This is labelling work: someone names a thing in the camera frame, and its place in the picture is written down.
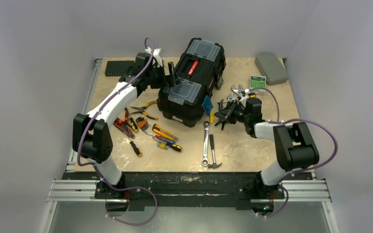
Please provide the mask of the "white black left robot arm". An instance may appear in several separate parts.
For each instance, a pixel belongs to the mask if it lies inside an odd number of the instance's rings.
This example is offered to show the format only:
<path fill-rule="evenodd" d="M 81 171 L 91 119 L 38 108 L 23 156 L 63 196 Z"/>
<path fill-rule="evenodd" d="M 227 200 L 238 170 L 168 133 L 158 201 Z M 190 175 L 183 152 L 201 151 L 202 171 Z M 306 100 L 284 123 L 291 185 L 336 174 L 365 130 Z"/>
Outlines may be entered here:
<path fill-rule="evenodd" d="M 139 53 L 112 92 L 93 110 L 77 114 L 73 119 L 72 149 L 95 168 L 112 198 L 121 198 L 125 185 L 120 182 L 122 172 L 111 157 L 113 141 L 109 128 L 148 87 L 160 89 L 180 85 L 173 62 L 168 63 L 168 70 L 166 74 L 162 60 L 153 52 Z"/>

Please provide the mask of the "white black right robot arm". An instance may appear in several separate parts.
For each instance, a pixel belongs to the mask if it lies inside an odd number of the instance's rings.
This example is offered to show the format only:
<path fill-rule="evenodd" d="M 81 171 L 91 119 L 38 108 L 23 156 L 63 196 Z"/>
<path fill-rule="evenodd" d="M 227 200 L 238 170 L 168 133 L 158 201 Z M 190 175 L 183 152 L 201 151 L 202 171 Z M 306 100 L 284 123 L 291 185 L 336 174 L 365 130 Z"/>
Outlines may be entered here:
<path fill-rule="evenodd" d="M 263 119 L 262 101 L 248 98 L 242 104 L 233 101 L 215 113 L 223 123 L 243 123 L 252 138 L 274 142 L 276 160 L 257 173 L 250 190 L 264 198 L 278 187 L 290 172 L 308 168 L 319 161 L 319 152 L 306 123 L 272 123 Z"/>

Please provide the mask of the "black plastic toolbox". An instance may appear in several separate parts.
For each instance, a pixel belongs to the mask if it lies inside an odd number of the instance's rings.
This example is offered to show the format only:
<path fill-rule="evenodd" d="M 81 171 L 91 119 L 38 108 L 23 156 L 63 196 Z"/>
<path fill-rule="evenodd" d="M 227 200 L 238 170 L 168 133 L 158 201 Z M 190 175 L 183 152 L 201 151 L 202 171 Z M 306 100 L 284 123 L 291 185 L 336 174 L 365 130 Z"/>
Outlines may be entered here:
<path fill-rule="evenodd" d="M 192 38 L 175 66 L 181 83 L 158 92 L 157 106 L 163 117 L 194 127 L 208 110 L 213 90 L 221 89 L 225 67 L 222 45 Z"/>

